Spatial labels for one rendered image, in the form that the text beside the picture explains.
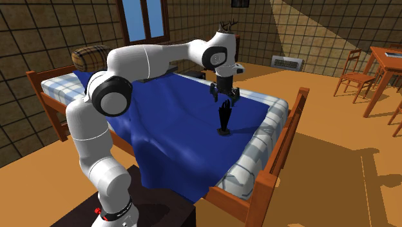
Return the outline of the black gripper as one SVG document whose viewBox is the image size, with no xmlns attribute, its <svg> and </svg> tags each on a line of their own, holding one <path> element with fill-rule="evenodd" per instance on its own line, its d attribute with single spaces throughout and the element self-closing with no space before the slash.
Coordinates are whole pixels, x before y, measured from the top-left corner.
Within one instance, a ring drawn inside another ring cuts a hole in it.
<svg viewBox="0 0 402 227">
<path fill-rule="evenodd" d="M 215 83 L 211 83 L 209 87 L 209 93 L 214 97 L 214 101 L 218 101 L 218 93 L 230 95 L 231 106 L 235 105 L 240 98 L 240 89 L 233 88 L 233 76 L 229 77 L 216 77 Z"/>
</svg>

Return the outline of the black hand-shaped figure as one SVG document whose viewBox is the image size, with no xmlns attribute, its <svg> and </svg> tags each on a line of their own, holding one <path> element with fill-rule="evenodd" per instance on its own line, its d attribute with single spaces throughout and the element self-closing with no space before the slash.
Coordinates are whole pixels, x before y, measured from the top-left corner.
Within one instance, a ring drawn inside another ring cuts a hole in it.
<svg viewBox="0 0 402 227">
<path fill-rule="evenodd" d="M 230 100 L 226 100 L 222 103 L 221 107 L 218 109 L 220 118 L 220 127 L 217 130 L 219 135 L 229 135 L 230 131 L 227 128 L 229 118 L 231 116 L 231 103 Z"/>
</svg>

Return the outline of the black box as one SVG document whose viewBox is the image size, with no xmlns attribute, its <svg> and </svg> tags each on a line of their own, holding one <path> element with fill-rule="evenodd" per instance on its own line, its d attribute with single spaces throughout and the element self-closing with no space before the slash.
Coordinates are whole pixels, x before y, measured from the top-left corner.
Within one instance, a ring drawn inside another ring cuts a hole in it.
<svg viewBox="0 0 402 227">
<path fill-rule="evenodd" d="M 206 73 L 205 72 L 199 72 L 199 71 L 191 70 L 191 71 L 185 72 L 184 75 L 189 76 L 189 77 L 194 77 L 194 78 L 197 78 L 197 79 L 203 79 L 203 80 L 206 79 Z"/>
</svg>

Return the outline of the blue blanket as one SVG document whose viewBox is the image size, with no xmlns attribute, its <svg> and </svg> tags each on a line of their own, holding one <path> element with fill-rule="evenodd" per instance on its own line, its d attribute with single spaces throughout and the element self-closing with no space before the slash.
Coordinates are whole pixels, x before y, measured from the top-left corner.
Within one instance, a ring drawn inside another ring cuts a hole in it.
<svg viewBox="0 0 402 227">
<path fill-rule="evenodd" d="M 226 97 L 213 101 L 208 89 L 177 74 L 134 82 L 129 110 L 108 122 L 132 145 L 145 187 L 192 202 L 212 186 L 248 199 L 282 130 L 283 109 L 262 94 L 243 96 L 223 136 L 218 110 Z"/>
</svg>

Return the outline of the wooden bed with checked mattress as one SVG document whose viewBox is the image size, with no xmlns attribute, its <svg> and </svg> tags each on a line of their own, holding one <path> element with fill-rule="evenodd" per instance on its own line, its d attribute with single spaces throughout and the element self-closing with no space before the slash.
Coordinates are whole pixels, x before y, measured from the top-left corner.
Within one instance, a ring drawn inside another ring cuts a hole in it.
<svg viewBox="0 0 402 227">
<path fill-rule="evenodd" d="M 57 117 L 58 112 L 63 115 L 66 113 L 66 105 L 45 94 L 41 82 L 51 78 L 59 78 L 73 72 L 73 70 L 75 67 L 71 65 L 45 72 L 29 71 L 26 73 L 60 141 L 68 139 L 66 135 L 68 125 L 62 124 Z M 308 88 L 301 87 L 299 89 L 294 106 L 288 111 L 285 128 L 278 138 L 267 166 L 256 176 L 251 198 L 244 201 L 214 186 L 210 187 L 208 193 L 203 196 L 205 200 L 242 221 L 245 227 L 263 226 L 279 173 L 285 165 L 308 94 Z"/>
</svg>

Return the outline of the wooden framed window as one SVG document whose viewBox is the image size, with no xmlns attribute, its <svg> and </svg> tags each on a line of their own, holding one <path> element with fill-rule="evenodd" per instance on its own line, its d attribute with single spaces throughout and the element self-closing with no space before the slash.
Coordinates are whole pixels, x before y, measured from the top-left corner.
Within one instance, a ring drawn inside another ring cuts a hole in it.
<svg viewBox="0 0 402 227">
<path fill-rule="evenodd" d="M 124 45 L 170 40 L 167 0 L 115 0 Z"/>
</svg>

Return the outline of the dark robot stand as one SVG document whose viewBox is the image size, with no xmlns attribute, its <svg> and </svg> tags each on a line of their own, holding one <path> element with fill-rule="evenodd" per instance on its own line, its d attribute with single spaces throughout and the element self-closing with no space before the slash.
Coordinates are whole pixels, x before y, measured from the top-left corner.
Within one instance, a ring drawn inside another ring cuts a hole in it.
<svg viewBox="0 0 402 227">
<path fill-rule="evenodd" d="M 131 175 L 129 193 L 139 210 L 138 227 L 196 227 L 196 208 L 169 189 L 148 189 L 142 186 L 140 170 L 128 168 Z M 101 204 L 94 193 L 50 227 L 91 227 Z"/>
</svg>

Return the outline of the brown plaid pillow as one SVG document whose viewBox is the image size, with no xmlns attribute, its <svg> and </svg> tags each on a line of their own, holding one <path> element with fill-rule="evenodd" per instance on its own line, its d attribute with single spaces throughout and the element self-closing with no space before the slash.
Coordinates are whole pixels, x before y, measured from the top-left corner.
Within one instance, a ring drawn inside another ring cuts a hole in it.
<svg viewBox="0 0 402 227">
<path fill-rule="evenodd" d="M 72 52 L 72 62 L 81 72 L 107 69 L 107 57 L 111 48 L 105 45 L 87 46 Z"/>
</svg>

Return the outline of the wooden table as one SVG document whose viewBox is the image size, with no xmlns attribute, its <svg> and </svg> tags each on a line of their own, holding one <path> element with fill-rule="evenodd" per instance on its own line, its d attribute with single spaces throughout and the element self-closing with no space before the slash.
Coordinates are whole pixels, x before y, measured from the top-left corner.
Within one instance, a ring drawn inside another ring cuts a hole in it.
<svg viewBox="0 0 402 227">
<path fill-rule="evenodd" d="M 382 79 L 380 80 L 380 83 L 378 84 L 378 87 L 376 88 L 376 91 L 374 92 L 374 95 L 372 96 L 372 99 L 370 100 L 370 102 L 363 114 L 363 116 L 365 118 L 367 118 L 370 115 L 372 109 L 378 102 L 381 94 L 383 93 L 384 89 L 386 88 L 391 77 L 398 73 L 402 73 L 402 58 L 387 57 L 385 55 L 386 52 L 402 54 L 402 49 L 383 48 L 383 47 L 375 47 L 375 46 L 371 46 L 370 49 L 371 49 L 372 53 L 365 66 L 363 74 L 367 74 L 369 72 L 370 67 L 372 66 L 372 63 L 374 62 L 375 59 L 379 63 L 380 67 L 382 67 L 382 69 L 384 69 L 385 72 L 382 76 Z"/>
</svg>

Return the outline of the white wall vent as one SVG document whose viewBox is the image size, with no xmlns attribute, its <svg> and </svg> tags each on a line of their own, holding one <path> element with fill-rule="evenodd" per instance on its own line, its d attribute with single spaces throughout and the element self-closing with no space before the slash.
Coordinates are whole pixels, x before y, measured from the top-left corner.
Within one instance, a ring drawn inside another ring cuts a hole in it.
<svg viewBox="0 0 402 227">
<path fill-rule="evenodd" d="M 300 72 L 303 62 L 303 59 L 274 55 L 271 59 L 271 67 Z"/>
</svg>

